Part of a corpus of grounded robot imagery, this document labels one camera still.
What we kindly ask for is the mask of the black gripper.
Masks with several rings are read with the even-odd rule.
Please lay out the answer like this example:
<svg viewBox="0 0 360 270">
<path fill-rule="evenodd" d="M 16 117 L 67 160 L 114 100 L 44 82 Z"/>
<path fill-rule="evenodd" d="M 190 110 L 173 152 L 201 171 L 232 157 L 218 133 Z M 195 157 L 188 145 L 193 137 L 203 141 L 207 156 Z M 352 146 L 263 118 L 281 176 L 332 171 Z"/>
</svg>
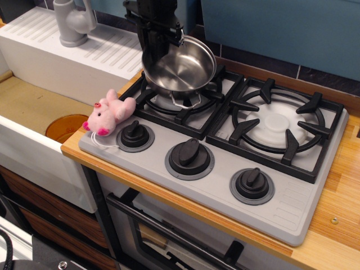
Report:
<svg viewBox="0 0 360 270">
<path fill-rule="evenodd" d="M 183 43 L 183 24 L 175 15 L 177 1 L 124 1 L 123 6 L 125 18 L 137 27 L 147 68 L 168 54 L 169 44 Z"/>
</svg>

